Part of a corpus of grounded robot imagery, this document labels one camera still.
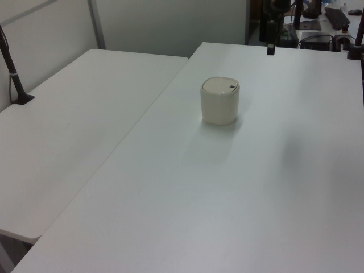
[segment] gray floor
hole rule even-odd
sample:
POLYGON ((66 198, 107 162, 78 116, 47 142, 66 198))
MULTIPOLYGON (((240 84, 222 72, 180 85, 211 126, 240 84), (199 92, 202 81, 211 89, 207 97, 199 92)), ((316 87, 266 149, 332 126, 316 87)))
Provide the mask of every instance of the gray floor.
POLYGON ((0 252, 0 255, 5 255, 4 257, 0 257, 0 261, 6 262, 6 264, 0 263, 0 273, 10 273, 13 267, 23 259, 32 246, 31 244, 4 235, 0 235, 0 244, 6 252, 0 252))

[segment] white cylindrical container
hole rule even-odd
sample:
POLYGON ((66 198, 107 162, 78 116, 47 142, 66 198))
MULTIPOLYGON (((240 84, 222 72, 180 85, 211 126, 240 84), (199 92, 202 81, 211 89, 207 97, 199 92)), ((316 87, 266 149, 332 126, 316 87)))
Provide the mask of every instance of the white cylindrical container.
POLYGON ((213 77, 201 87, 201 108, 204 121, 229 125, 238 114, 240 84, 233 78, 213 77))

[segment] black mount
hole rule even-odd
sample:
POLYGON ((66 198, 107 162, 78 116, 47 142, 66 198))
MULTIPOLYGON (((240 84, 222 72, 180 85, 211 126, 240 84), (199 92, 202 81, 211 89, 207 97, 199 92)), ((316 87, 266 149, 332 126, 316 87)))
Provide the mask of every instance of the black mount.
POLYGON ((362 55, 364 53, 364 46, 362 46, 364 36, 364 10, 362 14, 362 19, 360 20, 359 29, 355 44, 350 44, 348 59, 349 60, 362 60, 362 55))
POLYGON ((0 26, 0 50, 1 50, 2 56, 5 60, 7 69, 9 70, 10 77, 13 80, 16 91, 18 92, 18 99, 13 101, 13 103, 24 105, 27 102, 34 99, 34 96, 28 95, 27 93, 25 93, 25 91, 23 89, 23 85, 22 85, 20 78, 18 76, 18 73, 15 69, 14 62, 10 56, 9 45, 7 44, 7 40, 6 40, 5 34, 4 34, 1 26, 0 26))

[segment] table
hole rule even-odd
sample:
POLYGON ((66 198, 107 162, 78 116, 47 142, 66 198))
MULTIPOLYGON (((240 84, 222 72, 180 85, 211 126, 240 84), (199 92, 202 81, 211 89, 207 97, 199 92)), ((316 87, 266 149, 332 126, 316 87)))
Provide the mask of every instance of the table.
POLYGON ((0 114, 0 234, 35 243, 187 59, 91 50, 0 114))
MULTIPOLYGON (((358 33, 359 23, 360 23, 360 20, 361 20, 361 16, 349 15, 348 11, 355 10, 355 9, 363 10, 364 5, 360 0, 342 1, 342 3, 344 3, 344 2, 346 2, 346 5, 347 5, 347 11, 345 11, 344 14, 348 18, 348 20, 350 20, 350 22, 351 22, 349 24, 349 33, 344 34, 344 35, 351 35, 352 37, 356 38, 357 33, 358 33)), ((324 7, 325 7, 325 4, 322 4, 322 15, 320 15, 318 19, 315 19, 315 20, 320 21, 321 31, 317 31, 317 30, 308 30, 308 31, 309 32, 316 32, 318 34, 324 32, 324 33, 327 33, 327 34, 332 35, 332 36, 342 35, 343 33, 341 32, 341 30, 336 31, 335 29, 332 28, 332 25, 331 25, 330 21, 325 16, 324 7)), ((304 18, 303 16, 301 16, 301 21, 308 21, 308 20, 311 20, 311 19, 307 19, 307 18, 304 18)), ((284 22, 289 24, 291 22, 291 17, 285 17, 284 22)), ((307 31, 298 30, 296 32, 297 32, 298 39, 301 40, 302 33, 307 32, 307 31)))
POLYGON ((345 58, 203 43, 14 272, 361 272, 363 92, 345 58), (201 120, 213 76, 241 83, 230 126, 201 120))

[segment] computer mouse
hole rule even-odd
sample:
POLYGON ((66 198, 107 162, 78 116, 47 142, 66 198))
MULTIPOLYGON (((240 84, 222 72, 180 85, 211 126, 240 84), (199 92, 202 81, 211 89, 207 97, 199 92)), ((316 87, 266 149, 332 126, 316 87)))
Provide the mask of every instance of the computer mouse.
POLYGON ((354 15, 354 16, 359 16, 362 15, 362 11, 361 10, 350 10, 348 12, 349 15, 354 15))

